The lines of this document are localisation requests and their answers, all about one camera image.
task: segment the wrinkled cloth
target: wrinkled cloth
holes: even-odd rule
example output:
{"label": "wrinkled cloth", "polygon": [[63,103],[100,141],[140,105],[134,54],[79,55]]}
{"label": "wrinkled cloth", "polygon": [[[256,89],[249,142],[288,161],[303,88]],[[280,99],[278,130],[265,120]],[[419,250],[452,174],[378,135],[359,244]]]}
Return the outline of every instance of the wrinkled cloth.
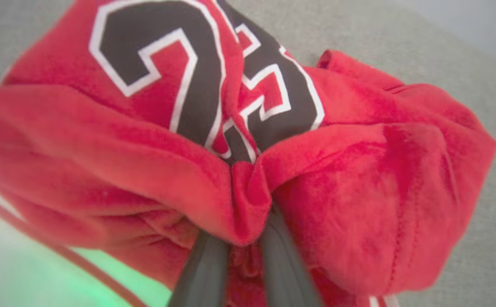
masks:
{"label": "wrinkled cloth", "polygon": [[[256,145],[240,113],[275,85],[246,94],[242,41],[218,4],[200,3],[222,34],[223,118]],[[132,96],[109,80],[89,52],[97,8],[77,1],[0,85],[0,194],[41,235],[173,288],[204,229],[234,245],[229,302],[263,306],[256,241],[275,200],[328,306],[435,282],[496,153],[470,110],[328,50],[304,67],[318,128],[229,165],[164,124],[176,67]],[[174,59],[163,52],[156,61]]]}

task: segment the red jersey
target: red jersey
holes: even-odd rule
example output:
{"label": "red jersey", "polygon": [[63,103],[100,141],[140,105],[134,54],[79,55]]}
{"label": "red jersey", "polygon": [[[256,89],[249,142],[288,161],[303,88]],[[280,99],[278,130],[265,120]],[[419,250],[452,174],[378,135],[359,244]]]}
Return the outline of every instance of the red jersey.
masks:
{"label": "red jersey", "polygon": [[0,84],[0,194],[30,229],[170,288],[204,229],[236,246],[238,307],[265,302],[272,199],[328,306],[430,286],[495,153],[444,91],[303,67],[221,0],[78,0]]}

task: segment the gray surface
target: gray surface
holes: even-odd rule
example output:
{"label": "gray surface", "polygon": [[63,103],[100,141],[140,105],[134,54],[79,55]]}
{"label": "gray surface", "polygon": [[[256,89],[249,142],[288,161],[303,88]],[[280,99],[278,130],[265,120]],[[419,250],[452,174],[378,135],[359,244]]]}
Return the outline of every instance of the gray surface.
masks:
{"label": "gray surface", "polygon": [[411,8],[496,59],[496,0],[389,1]]}
{"label": "gray surface", "polygon": [[[51,27],[69,2],[0,0],[0,72]],[[303,64],[314,64],[322,51],[333,48],[406,82],[438,85],[474,110],[496,138],[496,64],[411,10],[382,0],[230,2]],[[401,295],[400,301],[408,307],[496,307],[496,161],[468,232],[437,284]]]}

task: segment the red velvet fabric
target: red velvet fabric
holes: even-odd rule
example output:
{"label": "red velvet fabric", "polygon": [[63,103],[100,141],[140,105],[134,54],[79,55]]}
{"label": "red velvet fabric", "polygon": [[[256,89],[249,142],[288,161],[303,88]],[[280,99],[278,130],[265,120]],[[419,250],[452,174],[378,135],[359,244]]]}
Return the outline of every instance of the red velvet fabric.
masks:
{"label": "red velvet fabric", "polygon": [[[224,116],[238,120],[242,48],[202,3],[223,32]],[[273,197],[328,306],[435,282],[496,153],[464,105],[328,50],[305,67],[321,127],[230,166],[152,119],[162,84],[125,97],[109,81],[88,52],[95,14],[76,2],[0,86],[0,193],[41,235],[173,288],[204,229],[236,246],[230,302],[262,306],[256,241]]]}

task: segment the black number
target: black number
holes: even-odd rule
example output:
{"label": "black number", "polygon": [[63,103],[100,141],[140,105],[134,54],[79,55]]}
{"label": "black number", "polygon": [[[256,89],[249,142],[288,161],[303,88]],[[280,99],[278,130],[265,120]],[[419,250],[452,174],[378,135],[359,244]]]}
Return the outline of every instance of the black number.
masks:
{"label": "black number", "polygon": [[[310,77],[272,36],[225,1],[213,5],[223,9],[223,17],[237,33],[244,33],[252,41],[244,50],[244,85],[252,90],[270,75],[279,84],[281,105],[265,110],[265,96],[261,96],[241,111],[258,148],[250,146],[232,121],[224,124],[230,148],[230,156],[224,158],[229,163],[253,162],[257,151],[317,128],[324,116],[322,103]],[[222,124],[220,93],[225,68],[217,23],[203,4],[134,0],[101,6],[90,52],[123,94],[131,96],[160,80],[150,56],[176,42],[182,44],[189,60],[170,130],[213,152],[212,144]]]}
{"label": "black number", "polygon": [[[244,32],[252,41],[250,47],[244,50],[244,85],[253,89],[271,74],[275,74],[279,84],[282,105],[264,111],[264,97],[260,97],[241,112],[259,150],[265,151],[290,136],[317,128],[324,116],[322,103],[303,68],[285,55],[284,48],[269,33],[234,10],[226,1],[218,0],[218,4],[236,32]],[[229,143],[240,143],[239,136],[238,132],[226,131]],[[236,152],[243,158],[246,156],[246,152]]]}
{"label": "black number", "polygon": [[221,122],[224,64],[217,25],[205,6],[181,1],[117,1],[101,6],[90,51],[130,96],[161,78],[150,56],[177,41],[189,61],[170,130],[211,149]]}

